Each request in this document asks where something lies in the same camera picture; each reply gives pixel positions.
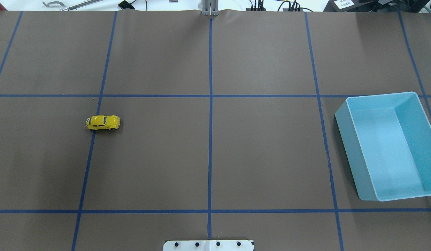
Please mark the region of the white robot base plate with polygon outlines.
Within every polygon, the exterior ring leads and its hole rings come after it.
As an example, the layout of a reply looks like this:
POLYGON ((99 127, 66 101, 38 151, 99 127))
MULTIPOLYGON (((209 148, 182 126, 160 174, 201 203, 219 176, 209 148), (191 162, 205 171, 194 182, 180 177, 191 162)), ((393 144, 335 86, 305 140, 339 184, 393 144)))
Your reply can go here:
POLYGON ((166 241, 163 251, 254 251, 250 240, 173 240, 166 241))

